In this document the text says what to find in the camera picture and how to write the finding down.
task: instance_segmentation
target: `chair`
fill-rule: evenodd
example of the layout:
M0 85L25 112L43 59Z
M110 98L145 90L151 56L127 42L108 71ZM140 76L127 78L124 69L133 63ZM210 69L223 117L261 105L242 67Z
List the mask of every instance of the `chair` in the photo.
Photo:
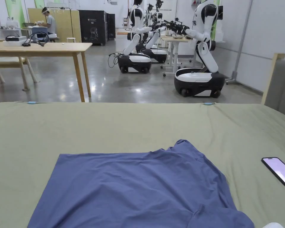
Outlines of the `chair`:
M73 43L76 43L76 38L74 37L69 37L66 39L67 42L69 42L69 40L73 40Z
M20 68L21 69L21 76L24 84L24 91L29 90L29 87L26 83L26 76L24 72L23 65L28 65L29 72L31 74L31 78L33 79L34 83L37 83L36 76L34 75L33 69L31 67L31 63L29 62L28 58L23 57L0 57L0 68ZM5 80L0 73L0 83L5 83Z
M31 33L34 34L34 33L38 33L39 31L49 35L49 32L47 30L47 28L45 27L33 27L31 29ZM37 34L37 35L34 35L34 37L32 38L32 40L34 42L44 42L45 40L45 35L44 34Z

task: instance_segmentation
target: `green bed sheet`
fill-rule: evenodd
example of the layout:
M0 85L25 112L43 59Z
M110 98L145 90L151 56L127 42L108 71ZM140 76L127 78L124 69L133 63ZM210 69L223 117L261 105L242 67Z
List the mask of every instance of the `green bed sheet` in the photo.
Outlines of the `green bed sheet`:
M60 153L148 152L189 140L256 227L285 228L285 115L258 104L0 103L0 227L26 227Z

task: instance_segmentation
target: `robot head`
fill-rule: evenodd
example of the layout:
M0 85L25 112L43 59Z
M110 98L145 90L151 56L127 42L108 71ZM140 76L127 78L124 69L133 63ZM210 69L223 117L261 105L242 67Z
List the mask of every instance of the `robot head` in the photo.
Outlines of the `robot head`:
M134 5L141 5L143 0L134 0Z
M156 1L156 9L160 9L161 7L162 7L162 5L163 5L163 1L161 1L161 0L157 0Z
M149 5L148 5L148 11L153 10L153 7L154 7L154 6L149 3Z

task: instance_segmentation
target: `black cable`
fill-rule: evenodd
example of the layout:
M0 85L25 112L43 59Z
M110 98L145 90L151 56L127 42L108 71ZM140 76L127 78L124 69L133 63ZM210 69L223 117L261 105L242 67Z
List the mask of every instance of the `black cable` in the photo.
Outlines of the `black cable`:
M109 64L109 59L110 59L110 56L111 55L117 55L115 58L114 58L114 65L111 67L110 64ZM124 54L121 54L121 53L112 53L112 54L109 54L109 58L107 59L107 64L109 65L110 68L113 68L116 64L118 64L118 60L119 58L121 58L122 56L124 56Z
M36 35L39 35L39 34L43 35L43 39L41 41L44 41L44 42L40 42L38 38L37 38L38 42L32 41L33 37L36 36ZM29 43L37 43L38 45L44 47L44 45L50 41L49 34L46 34L43 31L38 31L36 33L33 33L32 35L30 35L30 37L28 39L30 39L30 40L28 42L26 40L26 42L23 43L23 46L27 46Z

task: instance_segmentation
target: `t-shirt sleeve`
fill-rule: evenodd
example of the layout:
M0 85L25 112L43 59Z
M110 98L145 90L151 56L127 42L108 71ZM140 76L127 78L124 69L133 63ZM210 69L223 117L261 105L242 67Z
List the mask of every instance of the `t-shirt sleeve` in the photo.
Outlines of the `t-shirt sleeve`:
M51 25L52 24L52 17L48 17L48 20L46 22L47 24Z

